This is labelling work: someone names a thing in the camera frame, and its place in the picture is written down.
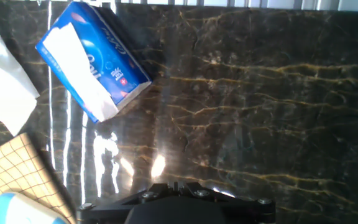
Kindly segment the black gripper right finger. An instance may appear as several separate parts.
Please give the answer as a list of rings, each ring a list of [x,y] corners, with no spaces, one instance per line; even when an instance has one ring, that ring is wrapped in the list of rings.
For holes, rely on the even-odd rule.
[[[276,203],[269,198],[242,200],[201,186],[198,182],[185,182],[183,196],[217,206],[225,218],[248,223],[276,223]]]

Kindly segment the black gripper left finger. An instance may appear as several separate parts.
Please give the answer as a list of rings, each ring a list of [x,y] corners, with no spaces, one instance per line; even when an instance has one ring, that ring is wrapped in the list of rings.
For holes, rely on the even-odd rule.
[[[96,205],[84,203],[76,211],[77,224],[99,223],[112,218],[114,222],[124,223],[129,212],[136,206],[166,197],[168,184],[153,184],[149,189],[122,198],[116,202]]]

